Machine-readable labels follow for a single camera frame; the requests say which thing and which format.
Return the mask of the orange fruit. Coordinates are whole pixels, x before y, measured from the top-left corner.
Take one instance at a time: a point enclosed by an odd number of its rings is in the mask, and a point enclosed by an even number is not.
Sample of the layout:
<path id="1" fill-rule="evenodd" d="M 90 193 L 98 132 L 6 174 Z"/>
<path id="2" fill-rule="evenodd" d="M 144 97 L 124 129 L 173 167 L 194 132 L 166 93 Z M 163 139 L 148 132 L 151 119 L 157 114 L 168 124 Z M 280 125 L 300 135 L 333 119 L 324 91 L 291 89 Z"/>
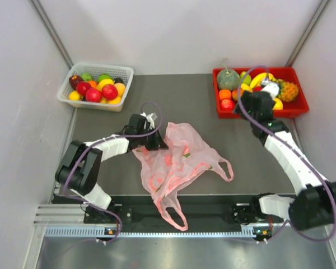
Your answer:
<path id="1" fill-rule="evenodd" d="M 220 100 L 231 99 L 232 92 L 228 89 L 222 89 L 218 92 L 218 96 Z"/>

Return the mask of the red pomegranate fruit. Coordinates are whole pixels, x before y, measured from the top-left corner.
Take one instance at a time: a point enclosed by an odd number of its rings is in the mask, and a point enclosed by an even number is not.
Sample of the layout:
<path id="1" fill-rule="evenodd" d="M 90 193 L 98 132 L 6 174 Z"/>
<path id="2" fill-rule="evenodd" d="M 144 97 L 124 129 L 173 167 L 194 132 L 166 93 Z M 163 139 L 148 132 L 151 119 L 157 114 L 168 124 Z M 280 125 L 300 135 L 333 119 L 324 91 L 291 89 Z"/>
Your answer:
<path id="1" fill-rule="evenodd" d="M 261 91 L 263 88 L 261 86 L 257 86 L 253 89 L 254 92 L 259 92 Z"/>

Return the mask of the green yellow fruit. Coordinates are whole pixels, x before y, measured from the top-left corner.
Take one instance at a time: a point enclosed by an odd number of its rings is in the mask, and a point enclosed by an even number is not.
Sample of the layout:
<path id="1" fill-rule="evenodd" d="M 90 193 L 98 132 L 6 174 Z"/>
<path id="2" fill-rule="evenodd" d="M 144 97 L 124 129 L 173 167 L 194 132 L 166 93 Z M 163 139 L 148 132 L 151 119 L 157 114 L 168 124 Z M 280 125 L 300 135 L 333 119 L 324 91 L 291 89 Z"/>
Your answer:
<path id="1" fill-rule="evenodd" d="M 251 84 L 251 76 L 249 74 L 246 74 L 246 71 L 243 71 L 240 73 L 240 80 L 242 80 L 243 84 L 250 85 Z"/>

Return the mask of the pink printed plastic bag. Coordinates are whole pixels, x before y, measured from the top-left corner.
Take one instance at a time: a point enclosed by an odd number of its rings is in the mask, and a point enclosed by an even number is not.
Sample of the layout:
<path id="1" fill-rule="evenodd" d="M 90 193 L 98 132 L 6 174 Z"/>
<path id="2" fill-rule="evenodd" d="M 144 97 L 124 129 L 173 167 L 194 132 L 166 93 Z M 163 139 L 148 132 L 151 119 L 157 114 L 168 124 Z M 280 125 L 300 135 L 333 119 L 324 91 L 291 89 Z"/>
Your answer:
<path id="1" fill-rule="evenodd" d="M 180 231 L 188 230 L 188 222 L 178 200 L 178 191 L 193 183 L 205 171 L 213 171 L 226 182 L 234 172 L 230 162 L 203 141 L 189 123 L 169 122 L 164 142 L 167 150 L 133 151 L 141 162 L 141 180 L 150 193 L 161 217 Z"/>

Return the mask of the yellow fruit in basket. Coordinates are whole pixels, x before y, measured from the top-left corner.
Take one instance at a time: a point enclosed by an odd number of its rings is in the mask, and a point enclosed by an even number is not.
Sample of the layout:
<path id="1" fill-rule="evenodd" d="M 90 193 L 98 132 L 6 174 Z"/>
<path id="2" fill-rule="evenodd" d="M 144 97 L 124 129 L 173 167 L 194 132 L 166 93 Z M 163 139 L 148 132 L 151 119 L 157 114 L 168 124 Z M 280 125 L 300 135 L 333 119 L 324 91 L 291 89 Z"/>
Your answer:
<path id="1" fill-rule="evenodd" d="M 99 84 L 97 84 L 96 89 L 101 91 L 104 86 L 113 84 L 114 84 L 113 80 L 102 80 Z"/>

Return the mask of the dark red fruit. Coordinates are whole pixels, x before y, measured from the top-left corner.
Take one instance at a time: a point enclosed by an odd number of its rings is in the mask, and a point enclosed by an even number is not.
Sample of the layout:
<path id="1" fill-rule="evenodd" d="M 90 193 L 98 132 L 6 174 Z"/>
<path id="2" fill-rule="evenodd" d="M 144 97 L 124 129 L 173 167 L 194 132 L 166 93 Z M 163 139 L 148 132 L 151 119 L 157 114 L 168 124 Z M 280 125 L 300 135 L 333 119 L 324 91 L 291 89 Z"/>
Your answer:
<path id="1" fill-rule="evenodd" d="M 73 75 L 68 79 L 69 85 L 73 90 L 76 90 L 77 84 L 83 82 L 83 78 L 79 75 Z"/>

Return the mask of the red apple in tray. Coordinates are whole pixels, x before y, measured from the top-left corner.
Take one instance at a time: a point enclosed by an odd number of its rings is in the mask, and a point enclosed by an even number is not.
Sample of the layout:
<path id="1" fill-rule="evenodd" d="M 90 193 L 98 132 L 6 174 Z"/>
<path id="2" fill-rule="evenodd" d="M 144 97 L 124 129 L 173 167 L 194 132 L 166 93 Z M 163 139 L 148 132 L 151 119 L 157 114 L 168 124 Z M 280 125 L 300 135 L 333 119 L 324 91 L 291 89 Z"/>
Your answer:
<path id="1" fill-rule="evenodd" d="M 220 101 L 220 108 L 223 111 L 233 111 L 236 103 L 231 99 L 223 99 Z"/>

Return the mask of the green melon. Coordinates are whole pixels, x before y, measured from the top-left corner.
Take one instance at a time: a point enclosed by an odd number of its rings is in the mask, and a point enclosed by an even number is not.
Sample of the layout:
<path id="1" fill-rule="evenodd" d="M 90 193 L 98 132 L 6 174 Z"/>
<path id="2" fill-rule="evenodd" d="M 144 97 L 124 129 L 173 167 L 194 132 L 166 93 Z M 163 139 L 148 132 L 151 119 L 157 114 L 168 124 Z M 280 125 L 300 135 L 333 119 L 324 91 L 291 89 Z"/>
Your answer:
<path id="1" fill-rule="evenodd" d="M 230 91 L 235 90 L 240 83 L 239 74 L 232 68 L 228 68 L 224 61 L 220 61 L 216 67 L 221 66 L 222 69 L 216 76 L 217 86 L 219 90 L 228 89 Z"/>

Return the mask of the yellow banana bunch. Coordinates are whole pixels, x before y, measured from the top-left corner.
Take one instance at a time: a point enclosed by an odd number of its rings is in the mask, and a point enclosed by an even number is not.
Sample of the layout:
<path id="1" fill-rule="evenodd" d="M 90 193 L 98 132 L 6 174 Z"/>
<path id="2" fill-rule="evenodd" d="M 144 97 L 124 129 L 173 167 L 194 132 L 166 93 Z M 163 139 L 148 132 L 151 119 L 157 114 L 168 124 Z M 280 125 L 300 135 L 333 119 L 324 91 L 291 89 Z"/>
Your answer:
<path id="1" fill-rule="evenodd" d="M 259 87 L 261 86 L 261 82 L 265 79 L 265 78 L 268 78 L 270 81 L 273 81 L 275 78 L 274 76 L 271 74 L 271 73 L 266 73 L 266 72 L 262 72 L 258 75 L 256 75 L 251 83 L 250 83 L 250 87 L 252 89 L 255 89 L 256 87 Z"/>

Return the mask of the orange peach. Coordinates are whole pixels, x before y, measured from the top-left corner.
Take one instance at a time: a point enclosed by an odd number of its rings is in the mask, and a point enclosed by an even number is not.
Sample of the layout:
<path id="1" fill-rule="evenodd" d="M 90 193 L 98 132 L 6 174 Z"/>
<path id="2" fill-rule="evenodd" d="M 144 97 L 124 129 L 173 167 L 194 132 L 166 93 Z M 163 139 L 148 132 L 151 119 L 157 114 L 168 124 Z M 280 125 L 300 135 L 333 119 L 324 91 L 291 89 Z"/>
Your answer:
<path id="1" fill-rule="evenodd" d="M 124 95 L 124 92 L 125 92 L 125 89 L 126 89 L 125 84 L 118 82 L 118 83 L 115 83 L 114 86 L 116 87 L 116 89 L 118 91 L 118 96 L 122 97 Z"/>

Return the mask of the orange pineapple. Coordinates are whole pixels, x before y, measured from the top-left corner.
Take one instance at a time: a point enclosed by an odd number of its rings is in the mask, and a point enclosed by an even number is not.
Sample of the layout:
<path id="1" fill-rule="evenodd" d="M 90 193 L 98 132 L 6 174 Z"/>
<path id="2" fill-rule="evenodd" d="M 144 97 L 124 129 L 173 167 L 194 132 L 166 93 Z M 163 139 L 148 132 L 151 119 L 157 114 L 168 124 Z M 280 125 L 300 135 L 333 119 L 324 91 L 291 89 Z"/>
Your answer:
<path id="1" fill-rule="evenodd" d="M 279 93 L 277 95 L 279 100 L 290 103 L 297 98 L 299 89 L 296 84 L 284 80 L 277 80 L 277 84 L 279 86 Z"/>

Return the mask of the small orange tangerine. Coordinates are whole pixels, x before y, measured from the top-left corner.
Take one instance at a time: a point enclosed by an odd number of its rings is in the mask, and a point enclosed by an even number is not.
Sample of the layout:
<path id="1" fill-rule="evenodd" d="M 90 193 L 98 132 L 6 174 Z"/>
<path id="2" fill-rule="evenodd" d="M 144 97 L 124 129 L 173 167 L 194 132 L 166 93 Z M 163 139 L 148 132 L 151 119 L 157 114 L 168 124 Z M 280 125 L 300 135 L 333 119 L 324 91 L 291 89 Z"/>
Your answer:
<path id="1" fill-rule="evenodd" d="M 91 85 L 91 87 L 95 88 L 97 86 L 97 82 L 94 80 L 88 81 L 88 83 Z"/>

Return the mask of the white perforated plastic basket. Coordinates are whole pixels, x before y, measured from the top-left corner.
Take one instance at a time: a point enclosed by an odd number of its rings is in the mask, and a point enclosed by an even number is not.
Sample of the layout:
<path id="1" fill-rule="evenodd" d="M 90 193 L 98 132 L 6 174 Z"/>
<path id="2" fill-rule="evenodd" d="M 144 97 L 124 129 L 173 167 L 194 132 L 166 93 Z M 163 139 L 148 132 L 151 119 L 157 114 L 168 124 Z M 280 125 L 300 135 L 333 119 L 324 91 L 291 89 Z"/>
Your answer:
<path id="1" fill-rule="evenodd" d="M 57 98 L 76 108 L 120 112 L 134 71 L 130 67 L 79 63 L 73 65 Z"/>

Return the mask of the red plastic tray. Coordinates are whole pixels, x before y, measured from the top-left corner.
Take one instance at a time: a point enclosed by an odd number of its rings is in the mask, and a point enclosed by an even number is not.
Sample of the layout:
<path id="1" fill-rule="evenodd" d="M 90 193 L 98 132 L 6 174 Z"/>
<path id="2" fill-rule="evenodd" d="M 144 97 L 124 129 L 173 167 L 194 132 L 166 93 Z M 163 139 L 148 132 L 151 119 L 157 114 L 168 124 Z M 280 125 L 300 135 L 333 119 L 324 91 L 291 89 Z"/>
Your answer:
<path id="1" fill-rule="evenodd" d="M 296 118 L 309 111 L 309 106 L 302 92 L 297 74 L 292 67 L 257 68 L 251 71 L 246 79 L 242 76 L 248 68 L 216 68 L 213 70 L 213 85 L 216 95 L 217 113 L 219 118 L 240 118 L 234 113 L 238 101 L 238 93 L 258 92 L 263 89 L 262 79 L 268 77 L 276 82 L 281 92 L 274 100 L 276 118 Z"/>

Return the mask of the yellow lemon in basket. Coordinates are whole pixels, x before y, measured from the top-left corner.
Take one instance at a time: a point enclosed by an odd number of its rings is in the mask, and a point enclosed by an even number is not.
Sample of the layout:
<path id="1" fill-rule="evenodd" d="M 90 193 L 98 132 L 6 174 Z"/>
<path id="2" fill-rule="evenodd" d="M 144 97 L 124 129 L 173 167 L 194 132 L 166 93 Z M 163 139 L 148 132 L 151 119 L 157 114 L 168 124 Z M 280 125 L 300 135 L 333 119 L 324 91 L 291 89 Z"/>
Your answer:
<path id="1" fill-rule="evenodd" d="M 76 90 L 72 91 L 69 96 L 68 96 L 69 100 L 72 101 L 81 101 L 82 100 L 82 96 L 80 95 L 79 92 L 77 92 Z"/>

